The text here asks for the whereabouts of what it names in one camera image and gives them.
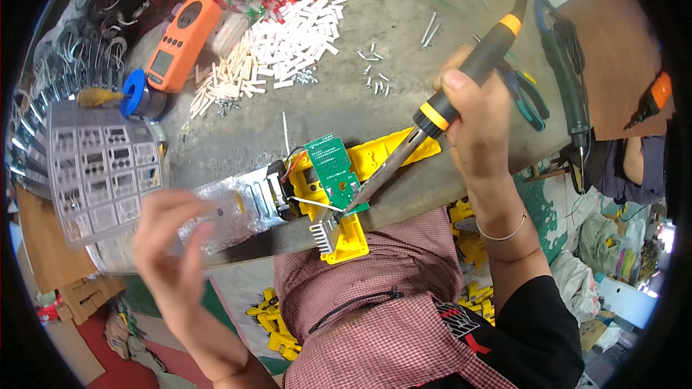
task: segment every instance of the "pink checkered apron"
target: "pink checkered apron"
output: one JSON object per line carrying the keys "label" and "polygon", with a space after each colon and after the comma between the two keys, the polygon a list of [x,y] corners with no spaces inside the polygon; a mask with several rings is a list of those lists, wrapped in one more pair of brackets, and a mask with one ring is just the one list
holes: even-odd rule
{"label": "pink checkered apron", "polygon": [[463,283],[445,210],[367,238],[369,254],[342,264],[316,249],[275,257],[281,316],[302,344],[284,387],[408,388],[456,372],[477,388],[513,388],[435,307],[455,303]]}

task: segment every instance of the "silver bracelet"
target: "silver bracelet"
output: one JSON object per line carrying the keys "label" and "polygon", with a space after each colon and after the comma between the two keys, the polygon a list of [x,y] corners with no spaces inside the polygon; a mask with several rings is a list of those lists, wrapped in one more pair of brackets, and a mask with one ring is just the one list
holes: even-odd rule
{"label": "silver bracelet", "polygon": [[514,235],[517,233],[517,231],[519,231],[519,229],[521,228],[521,226],[524,225],[524,221],[526,220],[526,217],[527,217],[526,206],[524,206],[523,208],[524,208],[524,215],[521,217],[521,222],[519,223],[519,227],[517,227],[517,229],[516,229],[515,231],[513,231],[512,233],[510,233],[509,236],[505,236],[504,238],[493,238],[493,237],[491,237],[491,236],[488,236],[487,234],[485,234],[485,233],[483,232],[483,230],[481,230],[480,225],[478,225],[478,219],[476,218],[476,227],[478,227],[478,232],[479,232],[482,236],[485,236],[486,238],[489,238],[490,240],[502,241],[502,240],[511,239],[512,236],[514,236]]}

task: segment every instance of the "green circuit board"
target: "green circuit board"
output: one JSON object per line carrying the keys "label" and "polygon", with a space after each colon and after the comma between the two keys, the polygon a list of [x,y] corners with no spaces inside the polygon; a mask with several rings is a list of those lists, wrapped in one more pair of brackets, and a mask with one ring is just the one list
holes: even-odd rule
{"label": "green circuit board", "polygon": [[[312,161],[313,169],[327,193],[331,205],[344,209],[349,205],[360,182],[356,173],[351,172],[351,159],[348,157],[341,138],[332,134],[316,139],[305,145],[307,155]],[[370,209],[368,203],[361,203],[349,213]]]}

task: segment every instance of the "orange multimeter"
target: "orange multimeter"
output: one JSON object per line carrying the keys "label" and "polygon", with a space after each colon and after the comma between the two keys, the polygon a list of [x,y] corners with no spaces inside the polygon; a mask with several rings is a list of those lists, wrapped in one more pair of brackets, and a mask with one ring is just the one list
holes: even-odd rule
{"label": "orange multimeter", "polygon": [[147,66],[154,89],[178,93],[195,65],[204,42],[221,18],[213,0],[187,0],[168,26]]}

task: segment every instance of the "red wire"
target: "red wire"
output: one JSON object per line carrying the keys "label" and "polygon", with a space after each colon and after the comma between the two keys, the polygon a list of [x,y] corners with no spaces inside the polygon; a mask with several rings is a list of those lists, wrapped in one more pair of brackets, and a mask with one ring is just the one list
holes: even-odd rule
{"label": "red wire", "polygon": [[285,178],[284,180],[281,181],[282,184],[283,184],[286,180],[288,180],[290,174],[293,172],[293,169],[295,169],[295,168],[297,167],[298,163],[300,162],[300,160],[303,159],[303,157],[304,157],[305,155],[307,155],[307,151],[303,151],[303,153],[300,154],[300,156],[298,157],[298,159],[296,160],[296,162],[294,162],[294,163],[292,163],[292,164],[290,165],[290,169],[289,169],[289,172],[286,174],[286,178]]}

